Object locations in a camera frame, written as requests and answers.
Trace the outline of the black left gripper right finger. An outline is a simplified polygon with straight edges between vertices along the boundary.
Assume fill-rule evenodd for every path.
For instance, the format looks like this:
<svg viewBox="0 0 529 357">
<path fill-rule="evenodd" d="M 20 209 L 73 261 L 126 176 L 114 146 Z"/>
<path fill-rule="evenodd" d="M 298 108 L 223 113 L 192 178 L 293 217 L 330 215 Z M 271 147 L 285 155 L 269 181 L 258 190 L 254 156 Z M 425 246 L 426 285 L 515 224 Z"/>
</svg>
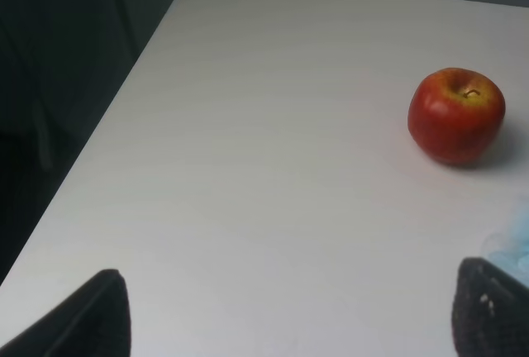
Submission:
<svg viewBox="0 0 529 357">
<path fill-rule="evenodd" d="M 527 356 L 528 287 L 483 258 L 463 259 L 451 332 L 458 356 Z"/>
</svg>

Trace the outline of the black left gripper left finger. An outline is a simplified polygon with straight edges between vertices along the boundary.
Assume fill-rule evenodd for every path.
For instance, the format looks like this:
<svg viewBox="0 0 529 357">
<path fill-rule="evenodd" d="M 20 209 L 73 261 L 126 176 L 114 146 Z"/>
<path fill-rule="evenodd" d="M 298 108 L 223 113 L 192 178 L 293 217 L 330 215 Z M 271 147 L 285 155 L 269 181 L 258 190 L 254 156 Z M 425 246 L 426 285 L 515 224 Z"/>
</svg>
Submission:
<svg viewBox="0 0 529 357">
<path fill-rule="evenodd" d="M 1 347 L 8 356 L 131 355 L 131 312 L 126 281 L 104 269 L 40 320 Z"/>
</svg>

